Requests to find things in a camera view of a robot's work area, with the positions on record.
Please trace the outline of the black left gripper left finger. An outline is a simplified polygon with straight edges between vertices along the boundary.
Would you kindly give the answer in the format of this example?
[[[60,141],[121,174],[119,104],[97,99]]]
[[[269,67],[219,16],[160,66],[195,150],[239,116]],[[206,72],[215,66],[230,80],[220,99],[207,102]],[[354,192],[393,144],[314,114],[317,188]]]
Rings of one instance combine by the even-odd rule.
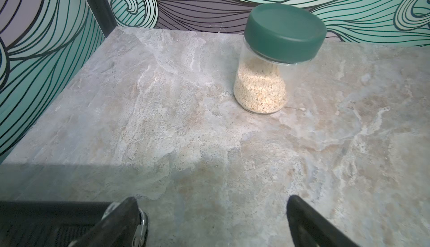
[[[149,217],[136,198],[111,203],[89,232],[69,243],[70,247],[145,247]]]

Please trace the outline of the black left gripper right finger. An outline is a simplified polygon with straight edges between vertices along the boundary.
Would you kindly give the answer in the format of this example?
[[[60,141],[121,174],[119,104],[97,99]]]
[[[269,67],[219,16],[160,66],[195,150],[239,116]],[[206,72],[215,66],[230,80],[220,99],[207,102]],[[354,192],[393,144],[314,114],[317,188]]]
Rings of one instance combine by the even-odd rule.
[[[357,246],[298,195],[289,197],[286,216],[293,244],[296,247]]]

